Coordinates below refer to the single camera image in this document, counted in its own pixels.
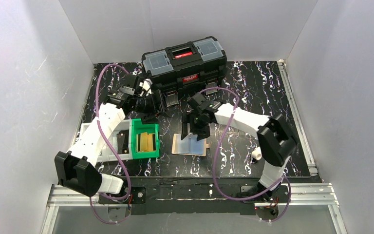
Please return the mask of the yellow cards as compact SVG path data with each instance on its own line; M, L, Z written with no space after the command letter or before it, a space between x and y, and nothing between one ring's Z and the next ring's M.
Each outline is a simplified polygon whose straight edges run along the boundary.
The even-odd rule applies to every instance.
M147 132L138 134L136 146L138 152L147 153L156 151L155 134Z

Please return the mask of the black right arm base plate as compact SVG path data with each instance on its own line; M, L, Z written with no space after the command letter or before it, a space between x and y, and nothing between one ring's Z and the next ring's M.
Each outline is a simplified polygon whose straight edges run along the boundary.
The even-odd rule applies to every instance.
M256 186L242 186L240 192L236 193L237 198L244 198L253 196L258 193ZM289 199L290 193L286 185L279 185L273 191L268 191L261 196L254 199L245 200L243 203L260 203L262 207L273 208L280 203L286 204Z

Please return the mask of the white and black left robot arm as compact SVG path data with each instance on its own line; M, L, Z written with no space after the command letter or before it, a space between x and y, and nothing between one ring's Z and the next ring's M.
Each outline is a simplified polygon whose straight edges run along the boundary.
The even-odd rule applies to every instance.
M96 102L96 116L66 152L55 156L60 185L91 197L118 195L129 181L102 174L96 169L105 147L120 164L124 160L160 156L157 117L167 111L160 90L149 78L127 75L117 89Z

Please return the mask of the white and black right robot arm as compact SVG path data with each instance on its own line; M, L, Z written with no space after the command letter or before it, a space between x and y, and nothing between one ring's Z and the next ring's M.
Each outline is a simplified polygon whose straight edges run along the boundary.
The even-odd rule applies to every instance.
M189 133L198 140L210 136L210 125L233 127L255 137L259 146L252 156L264 159L262 176L258 184L246 192L240 192L232 200L253 201L258 198L268 200L284 179L284 169L297 148L297 138L283 115L270 117L242 110L222 99L210 100L196 93L188 100L191 107L182 117L181 138Z

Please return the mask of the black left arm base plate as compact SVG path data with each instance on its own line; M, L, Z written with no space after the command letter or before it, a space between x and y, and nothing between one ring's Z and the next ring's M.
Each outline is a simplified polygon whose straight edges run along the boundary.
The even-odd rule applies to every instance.
M99 196L99 204L145 204L147 190L145 187L132 187L130 195L123 200L108 199L102 195Z

